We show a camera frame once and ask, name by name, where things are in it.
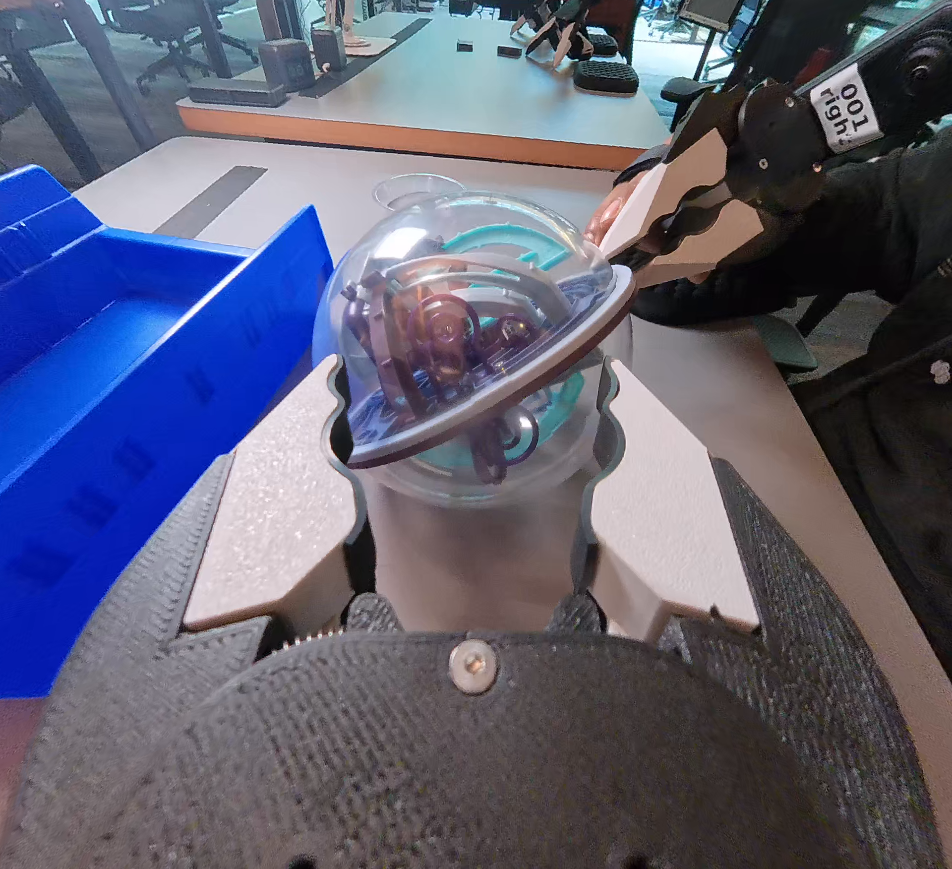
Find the black desk mat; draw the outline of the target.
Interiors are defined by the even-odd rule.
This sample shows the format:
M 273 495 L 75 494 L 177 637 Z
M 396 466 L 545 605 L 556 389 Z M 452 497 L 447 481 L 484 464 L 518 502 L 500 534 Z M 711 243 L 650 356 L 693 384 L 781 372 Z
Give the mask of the black desk mat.
M 387 54 L 391 53 L 398 46 L 408 42 L 411 38 L 421 32 L 422 29 L 427 27 L 432 21 L 432 18 L 416 19 L 400 29 L 394 37 L 378 38 L 378 40 L 383 40 L 383 42 L 386 42 L 386 45 L 383 46 L 381 52 L 375 55 L 349 56 L 344 69 L 340 71 L 331 70 L 327 73 L 321 74 L 319 77 L 317 77 L 316 83 L 313 87 L 298 93 L 299 97 L 309 99 L 321 99 L 326 97 L 335 88 L 346 84 L 348 81 L 357 77 L 369 67 L 374 66 L 377 62 L 382 61 Z

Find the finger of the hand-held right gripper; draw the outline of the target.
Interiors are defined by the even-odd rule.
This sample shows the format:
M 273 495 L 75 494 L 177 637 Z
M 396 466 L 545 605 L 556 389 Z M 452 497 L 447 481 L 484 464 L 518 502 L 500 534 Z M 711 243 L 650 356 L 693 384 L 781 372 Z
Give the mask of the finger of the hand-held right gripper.
M 652 205 L 660 219 L 650 224 L 649 251 L 666 253 L 673 237 L 705 230 L 717 205 L 738 199 L 728 180 L 730 149 L 740 140 L 741 110 L 745 91 L 703 92 L 689 107 L 671 136 L 660 161 L 649 169 L 639 164 L 641 180 L 649 185 Z M 613 257 L 613 225 L 599 245 L 601 254 Z
M 638 185 L 613 222 L 613 262 L 632 272 L 639 289 L 674 280 L 703 279 L 764 231 L 759 212 L 732 199 L 716 206 L 715 217 L 705 230 L 676 234 L 672 250 L 652 252 L 648 231 L 650 224 L 660 219 L 652 195 L 649 185 Z

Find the clear plastic maze ball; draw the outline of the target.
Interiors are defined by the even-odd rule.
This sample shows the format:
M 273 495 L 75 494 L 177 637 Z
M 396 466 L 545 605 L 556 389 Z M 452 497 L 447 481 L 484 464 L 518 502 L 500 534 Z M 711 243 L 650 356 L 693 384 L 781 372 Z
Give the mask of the clear plastic maze ball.
M 347 374 L 348 467 L 446 507 L 589 469 L 605 353 L 635 293 L 562 216 L 466 190 L 392 211 L 324 287 L 313 363 Z

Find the black mesh office chair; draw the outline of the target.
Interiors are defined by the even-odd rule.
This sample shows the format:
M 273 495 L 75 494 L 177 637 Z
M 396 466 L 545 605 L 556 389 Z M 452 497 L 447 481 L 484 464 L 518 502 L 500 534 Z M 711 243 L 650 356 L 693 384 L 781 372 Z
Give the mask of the black mesh office chair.
M 718 87 L 783 84 L 831 151 L 950 117 L 950 0 L 768 0 Z

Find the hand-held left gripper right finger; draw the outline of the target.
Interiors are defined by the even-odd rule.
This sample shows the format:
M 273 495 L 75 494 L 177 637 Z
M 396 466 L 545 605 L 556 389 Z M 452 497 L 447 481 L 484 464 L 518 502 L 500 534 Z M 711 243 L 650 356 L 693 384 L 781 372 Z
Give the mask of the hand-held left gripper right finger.
M 623 637 L 658 640 L 672 618 L 752 632 L 760 618 L 708 448 L 617 359 L 598 406 L 577 587 Z

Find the black power station box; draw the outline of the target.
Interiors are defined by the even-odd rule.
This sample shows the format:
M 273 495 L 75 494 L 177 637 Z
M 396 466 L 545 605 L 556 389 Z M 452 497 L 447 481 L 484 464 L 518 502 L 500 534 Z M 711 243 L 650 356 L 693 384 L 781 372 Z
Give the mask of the black power station box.
M 315 86 L 314 64 L 306 42 L 295 39 L 261 42 L 258 56 L 269 87 L 281 87 L 290 93 Z

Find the blue plastic bin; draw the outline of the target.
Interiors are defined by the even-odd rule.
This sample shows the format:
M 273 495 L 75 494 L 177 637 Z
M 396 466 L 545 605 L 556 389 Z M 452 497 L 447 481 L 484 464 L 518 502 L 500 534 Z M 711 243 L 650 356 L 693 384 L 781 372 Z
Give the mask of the blue plastic bin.
M 6 173 L 1 178 L 1 285 L 102 227 L 46 169 L 29 165 Z
M 46 696 L 91 612 L 302 361 L 332 263 L 315 208 L 253 251 L 15 221 L 2 286 L 2 697 Z

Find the orange-edged grey desk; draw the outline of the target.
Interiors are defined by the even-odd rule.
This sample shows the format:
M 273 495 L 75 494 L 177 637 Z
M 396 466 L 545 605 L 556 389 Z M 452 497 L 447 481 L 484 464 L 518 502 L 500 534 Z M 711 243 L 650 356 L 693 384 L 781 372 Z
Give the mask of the orange-edged grey desk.
M 445 14 L 381 13 L 357 24 L 365 38 L 391 38 L 412 21 L 433 21 L 321 99 L 289 95 L 277 108 L 177 103 L 185 128 L 215 136 L 620 170 L 668 137 L 643 92 L 634 97 L 577 89 L 572 69 L 548 56 L 496 55 L 516 45 L 506 21 Z M 474 43 L 472 54 L 456 42 Z

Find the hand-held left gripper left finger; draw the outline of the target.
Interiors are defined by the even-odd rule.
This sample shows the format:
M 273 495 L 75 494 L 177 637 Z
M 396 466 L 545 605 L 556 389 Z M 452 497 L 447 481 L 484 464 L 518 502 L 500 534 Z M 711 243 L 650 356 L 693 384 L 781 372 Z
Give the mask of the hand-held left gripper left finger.
M 349 470 L 347 371 L 324 358 L 232 451 L 184 610 L 204 632 L 269 617 L 304 638 L 376 591 L 363 486 Z

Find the long black bar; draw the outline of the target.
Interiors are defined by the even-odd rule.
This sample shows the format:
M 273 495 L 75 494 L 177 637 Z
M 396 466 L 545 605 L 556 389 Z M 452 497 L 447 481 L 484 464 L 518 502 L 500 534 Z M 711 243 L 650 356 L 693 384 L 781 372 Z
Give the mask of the long black bar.
M 283 85 L 244 78 L 206 77 L 193 82 L 188 98 L 201 104 L 277 108 L 286 103 L 289 93 Z

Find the person's right hand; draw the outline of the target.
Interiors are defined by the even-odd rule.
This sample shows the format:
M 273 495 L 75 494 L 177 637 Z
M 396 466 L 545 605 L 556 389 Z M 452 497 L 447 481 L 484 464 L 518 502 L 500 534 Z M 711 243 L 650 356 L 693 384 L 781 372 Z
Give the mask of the person's right hand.
M 596 246 L 601 244 L 605 234 L 625 207 L 640 180 L 641 177 L 637 176 L 613 186 L 599 204 L 585 228 L 584 237 L 586 241 Z

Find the small black speaker box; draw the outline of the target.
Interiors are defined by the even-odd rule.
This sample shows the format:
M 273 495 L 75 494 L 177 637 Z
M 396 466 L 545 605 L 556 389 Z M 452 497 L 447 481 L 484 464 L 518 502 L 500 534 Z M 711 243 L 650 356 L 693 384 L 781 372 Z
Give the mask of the small black speaker box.
M 348 65 L 344 31 L 339 26 L 314 24 L 310 30 L 315 69 L 322 74 L 339 73 Z

